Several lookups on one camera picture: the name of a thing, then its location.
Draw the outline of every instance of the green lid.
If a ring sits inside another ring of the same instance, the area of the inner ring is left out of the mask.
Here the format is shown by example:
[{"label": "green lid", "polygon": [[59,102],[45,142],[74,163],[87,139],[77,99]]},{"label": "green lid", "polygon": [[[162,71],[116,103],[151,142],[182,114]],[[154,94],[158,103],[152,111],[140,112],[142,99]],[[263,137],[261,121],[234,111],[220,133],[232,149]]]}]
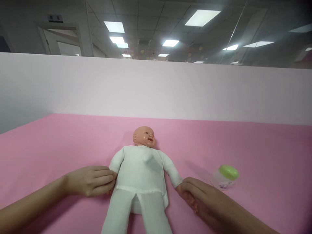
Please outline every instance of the green lid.
[{"label": "green lid", "polygon": [[219,172],[229,180],[236,180],[239,177],[238,171],[229,165],[222,165],[219,168]]}]

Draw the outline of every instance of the door frame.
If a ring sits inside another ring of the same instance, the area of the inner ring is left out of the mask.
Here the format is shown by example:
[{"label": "door frame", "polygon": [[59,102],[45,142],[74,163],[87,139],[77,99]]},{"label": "door frame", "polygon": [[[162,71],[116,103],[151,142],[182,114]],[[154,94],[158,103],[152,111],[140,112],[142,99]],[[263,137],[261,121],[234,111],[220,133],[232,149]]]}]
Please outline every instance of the door frame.
[{"label": "door frame", "polygon": [[79,30],[79,25],[78,24],[73,24],[73,23],[48,23],[48,22],[37,22],[35,21],[35,24],[37,25],[43,46],[45,48],[45,51],[47,54],[51,54],[45,33],[44,33],[44,29],[48,30],[48,29],[61,29],[61,30],[76,30],[77,31],[77,36],[78,36],[78,41],[79,41],[79,47],[80,47],[80,51],[81,51],[81,56],[84,56],[84,47],[82,45],[81,42],[81,38],[80,38],[80,30]]}]

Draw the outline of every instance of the doll head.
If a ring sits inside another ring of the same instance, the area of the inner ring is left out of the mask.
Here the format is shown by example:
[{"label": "doll head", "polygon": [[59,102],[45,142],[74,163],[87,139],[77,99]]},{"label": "doll head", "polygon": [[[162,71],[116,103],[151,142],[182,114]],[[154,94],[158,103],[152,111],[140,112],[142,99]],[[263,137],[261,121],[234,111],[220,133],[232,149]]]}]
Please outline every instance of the doll head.
[{"label": "doll head", "polygon": [[133,142],[135,145],[145,145],[154,148],[156,145],[156,139],[154,137],[153,129],[147,126],[137,128],[133,133]]}]

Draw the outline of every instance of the plastic container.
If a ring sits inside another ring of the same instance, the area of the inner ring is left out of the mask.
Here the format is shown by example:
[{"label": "plastic container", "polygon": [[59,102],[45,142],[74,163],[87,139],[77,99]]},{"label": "plastic container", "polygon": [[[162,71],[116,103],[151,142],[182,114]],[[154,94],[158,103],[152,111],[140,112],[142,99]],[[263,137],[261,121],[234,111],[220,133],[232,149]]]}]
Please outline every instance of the plastic container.
[{"label": "plastic container", "polygon": [[213,174],[211,183],[219,190],[227,190],[233,186],[234,181],[239,177],[238,171],[228,165],[222,165]]}]

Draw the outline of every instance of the white onesie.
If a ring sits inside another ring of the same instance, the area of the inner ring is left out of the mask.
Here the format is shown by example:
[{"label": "white onesie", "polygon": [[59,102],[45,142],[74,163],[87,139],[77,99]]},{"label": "white onesie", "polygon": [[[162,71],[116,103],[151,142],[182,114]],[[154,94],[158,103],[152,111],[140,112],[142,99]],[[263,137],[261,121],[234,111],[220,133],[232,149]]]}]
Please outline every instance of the white onesie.
[{"label": "white onesie", "polygon": [[110,170],[118,177],[102,233],[125,233],[130,211],[142,213],[146,233],[171,233],[164,213],[169,204],[164,170],[174,188],[182,183],[171,159],[147,146],[125,146],[111,160]]}]

